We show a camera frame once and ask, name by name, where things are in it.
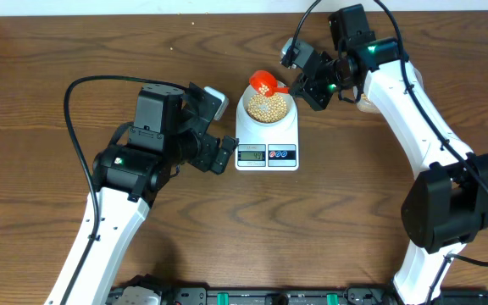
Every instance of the cable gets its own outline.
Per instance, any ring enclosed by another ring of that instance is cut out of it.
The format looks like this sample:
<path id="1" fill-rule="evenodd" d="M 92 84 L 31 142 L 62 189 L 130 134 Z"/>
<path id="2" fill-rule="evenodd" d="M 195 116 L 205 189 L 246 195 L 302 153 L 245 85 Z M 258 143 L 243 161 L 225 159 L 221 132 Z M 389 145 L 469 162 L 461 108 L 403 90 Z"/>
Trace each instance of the cable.
<path id="1" fill-rule="evenodd" d="M 73 146 L 75 147 L 76 154 L 78 155 L 78 159 L 80 160 L 80 165 L 82 166 L 82 169 L 84 170 L 84 175 L 86 176 L 86 181 L 88 183 L 88 186 L 90 188 L 90 193 L 91 193 L 91 201 L 93 204 L 93 214 L 94 214 L 94 219 L 93 219 L 93 228 L 91 229 L 91 234 L 90 238 L 88 239 L 88 243 L 86 244 L 86 248 L 84 248 L 84 252 L 82 253 L 82 256 L 80 257 L 80 260 L 78 264 L 76 265 L 75 272 L 71 276 L 71 279 L 69 281 L 69 284 L 67 285 L 67 289 L 65 289 L 64 296 L 62 297 L 61 304 L 65 304 L 67 302 L 67 299 L 69 298 L 69 295 L 71 291 L 73 290 L 73 286 L 75 285 L 76 279 L 78 278 L 78 275 L 80 273 L 80 270 L 82 269 L 82 266 L 84 265 L 84 262 L 86 261 L 86 258 L 88 256 L 88 253 L 92 249 L 93 242 L 97 238 L 97 232 L 99 230 L 99 219 L 101 217 L 99 213 L 99 202 L 97 201 L 97 195 L 95 192 L 95 189 L 93 187 L 93 179 L 91 178 L 92 175 L 90 174 L 90 170 L 88 169 L 88 165 L 86 162 L 86 158 L 84 158 L 84 154 L 82 153 L 82 150 L 80 149 L 80 144 L 78 142 L 78 139 L 76 138 L 75 130 L 73 129 L 73 124 L 71 123 L 71 117 L 69 114 L 69 100 L 71 96 L 71 92 L 73 89 L 86 81 L 90 80 L 127 80 L 127 81 L 134 81 L 134 82 L 141 82 L 141 83 L 147 83 L 147 84 L 159 84 L 159 85 L 167 85 L 167 86 L 173 86 L 175 88 L 181 89 L 184 92 L 187 91 L 187 88 L 184 86 L 164 82 L 164 81 L 157 81 L 157 80 L 147 80 L 147 79 L 142 79 L 142 78 L 137 78 L 137 77 L 129 77 L 129 76 L 120 76 L 120 75 L 94 75 L 94 76 L 87 76 L 80 78 L 78 80 L 73 81 L 70 85 L 69 88 L 67 88 L 67 91 L 65 92 L 65 98 L 64 98 L 64 116 L 65 116 L 65 124 L 67 125 L 67 130 L 69 131 L 69 137 L 71 138 L 71 141 L 73 142 Z"/>
<path id="2" fill-rule="evenodd" d="M 417 97 L 415 96 L 415 93 L 412 90 L 412 85 L 410 84 L 410 81 L 408 79 L 408 74 L 406 72 L 406 62 L 404 60 L 404 46 L 402 45 L 402 34 L 400 32 L 400 29 L 398 28 L 397 21 L 395 20 L 395 17 L 391 13 L 391 11 L 380 0 L 374 0 L 374 1 L 376 3 L 378 3 L 378 5 L 380 5 L 380 7 L 385 11 L 387 16 L 391 20 L 393 27 L 395 28 L 396 38 L 398 40 L 398 52 L 399 52 L 400 62 L 401 62 L 402 78 L 404 80 L 406 90 L 409 93 L 410 97 L 412 98 L 413 103 L 415 104 L 415 107 L 418 109 L 418 111 L 423 116 L 423 119 L 427 122 L 429 127 L 432 129 L 432 131 L 438 137 L 438 140 L 440 140 L 441 144 L 447 149 L 447 151 L 449 151 L 451 153 L 451 155 L 453 155 L 453 157 L 455 157 L 455 159 L 458 162 L 460 162 L 463 165 L 463 167 L 469 172 L 469 174 L 472 176 L 472 178 L 474 178 L 476 180 L 478 185 L 485 191 L 485 193 L 488 196 L 488 187 L 487 187 L 486 183 L 480 178 L 480 176 L 474 171 L 474 169 L 466 162 L 466 160 L 464 160 L 464 158 L 461 157 L 455 151 L 455 149 L 449 144 L 449 141 L 446 138 L 444 138 L 444 136 L 440 133 L 438 128 L 436 128 L 436 126 L 434 125 L 434 123 L 430 119 L 429 115 L 424 111 L 423 107 L 419 103 L 419 100 L 417 99 Z M 476 260 L 473 258 L 467 258 L 467 257 L 464 257 L 462 255 L 458 255 L 458 254 L 449 253 L 446 255 L 446 260 L 442 264 L 440 271 L 436 275 L 435 281 L 433 282 L 432 286 L 430 287 L 431 291 L 434 291 L 435 286 L 437 285 L 441 275 L 443 274 L 443 270 L 445 269 L 445 267 L 447 265 L 446 261 L 451 260 L 451 258 L 456 258 L 456 259 L 462 260 L 466 263 L 471 263 L 471 264 L 481 266 L 481 267 L 488 267 L 488 262 Z M 430 292 L 429 295 L 427 296 L 427 304 L 430 304 L 431 297 L 432 297 L 432 292 Z"/>
<path id="3" fill-rule="evenodd" d="M 318 5 L 320 2 L 321 0 L 315 0 L 315 2 L 312 3 L 312 5 L 310 5 L 308 10 L 304 13 L 304 15 L 301 18 L 301 21 L 298 23 L 297 29 L 295 30 L 295 35 L 293 35 L 293 41 L 291 42 L 291 45 L 287 49 L 286 55 L 283 59 L 284 61 L 287 62 L 288 65 L 293 62 L 293 49 L 295 48 L 295 43 L 297 42 L 297 37 L 299 32 L 301 31 L 302 25 L 304 24 L 304 20 L 306 20 L 310 12 L 312 12 L 312 9 L 315 8 L 316 5 Z"/>

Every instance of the scale control panel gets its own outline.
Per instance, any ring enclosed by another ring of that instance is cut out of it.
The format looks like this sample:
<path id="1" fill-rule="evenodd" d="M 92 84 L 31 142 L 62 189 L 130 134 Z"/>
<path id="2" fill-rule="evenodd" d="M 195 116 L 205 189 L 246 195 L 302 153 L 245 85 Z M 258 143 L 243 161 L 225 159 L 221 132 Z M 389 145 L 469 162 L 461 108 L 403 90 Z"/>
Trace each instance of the scale control panel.
<path id="1" fill-rule="evenodd" d="M 241 144 L 238 146 L 239 167 L 296 167 L 295 144 Z"/>

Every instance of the black plastic bracket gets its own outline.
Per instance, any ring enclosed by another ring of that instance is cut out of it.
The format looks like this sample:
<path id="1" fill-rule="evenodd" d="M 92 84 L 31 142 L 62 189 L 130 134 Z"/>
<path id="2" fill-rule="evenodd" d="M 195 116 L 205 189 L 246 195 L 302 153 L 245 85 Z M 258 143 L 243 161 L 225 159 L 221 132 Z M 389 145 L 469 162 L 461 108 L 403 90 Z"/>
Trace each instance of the black plastic bracket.
<path id="1" fill-rule="evenodd" d="M 488 186 L 488 153 L 469 153 L 467 163 Z M 413 243 L 428 253 L 469 243 L 488 227 L 488 196 L 461 163 L 433 163 L 413 183 L 402 205 L 402 222 Z"/>

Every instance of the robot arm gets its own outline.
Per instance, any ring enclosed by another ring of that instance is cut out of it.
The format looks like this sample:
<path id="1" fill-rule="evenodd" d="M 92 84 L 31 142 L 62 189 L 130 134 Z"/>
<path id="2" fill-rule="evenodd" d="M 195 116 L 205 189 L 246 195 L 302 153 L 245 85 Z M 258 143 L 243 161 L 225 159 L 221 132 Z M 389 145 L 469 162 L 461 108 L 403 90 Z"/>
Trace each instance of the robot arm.
<path id="1" fill-rule="evenodd" d="M 488 227 L 488 197 L 444 149 L 408 94 L 402 81 L 397 40 L 376 40 L 362 5 L 333 13 L 329 23 L 338 59 L 317 53 L 299 40 L 292 44 L 290 39 L 282 49 L 281 63 L 302 70 L 290 94 L 302 97 L 316 111 L 325 109 L 335 92 L 340 100 L 350 103 L 358 103 L 364 94 L 395 133 L 408 156 L 415 182 L 402 205 L 402 222 L 410 244 L 393 285 L 402 302 L 420 304 L 426 301 L 444 257 L 462 251 L 479 230 Z M 468 157 L 467 162 L 488 185 L 488 154 L 475 156 L 453 133 L 424 93 L 408 55 L 402 56 L 420 105 L 454 150 Z M 341 95 L 342 90 L 352 88 L 357 93 L 356 101 Z M 432 291 L 433 298 L 440 294 L 447 268 Z"/>
<path id="2" fill-rule="evenodd" d="M 238 140 L 226 136 L 220 146 L 220 139 L 207 129 L 227 103 L 222 93 L 193 84 L 186 91 L 162 84 L 142 88 L 135 121 L 116 130 L 93 164 L 100 212 L 97 236 L 91 236 L 96 215 L 90 194 L 75 243 L 45 304 L 104 304 L 131 239 L 172 177 L 171 168 L 187 162 L 203 172 L 225 171 Z M 127 144 L 118 144 L 128 129 Z M 72 280 L 92 238 L 80 273 Z"/>

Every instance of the wooden table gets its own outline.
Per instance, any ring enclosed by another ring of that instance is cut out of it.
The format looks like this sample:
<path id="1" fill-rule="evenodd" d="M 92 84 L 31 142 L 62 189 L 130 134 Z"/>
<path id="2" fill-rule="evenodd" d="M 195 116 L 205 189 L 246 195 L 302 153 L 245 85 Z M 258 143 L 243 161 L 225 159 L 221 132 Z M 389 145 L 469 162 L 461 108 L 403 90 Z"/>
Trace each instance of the wooden table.
<path id="1" fill-rule="evenodd" d="M 300 14 L 0 18 L 0 303 L 41 303 L 82 219 L 87 187 L 63 116 L 64 91 L 85 75 L 134 75 L 219 88 L 231 100 L 210 128 L 235 134 L 236 101 L 257 69 L 285 83 L 281 47 Z M 334 52 L 327 14 L 301 38 Z M 488 13 L 396 13 L 432 101 L 478 154 L 488 153 Z M 369 14 L 377 37 L 392 36 Z M 134 117 L 140 85 L 78 87 L 72 118 L 90 162 Z M 222 176 L 184 166 L 158 195 L 117 283 L 150 273 L 211 286 L 386 283 L 408 237 L 401 204 L 413 184 L 380 115 L 333 100 L 299 107 L 296 173 Z M 488 259 L 488 230 L 463 252 Z M 485 286 L 488 269 L 456 262 L 444 286 Z"/>

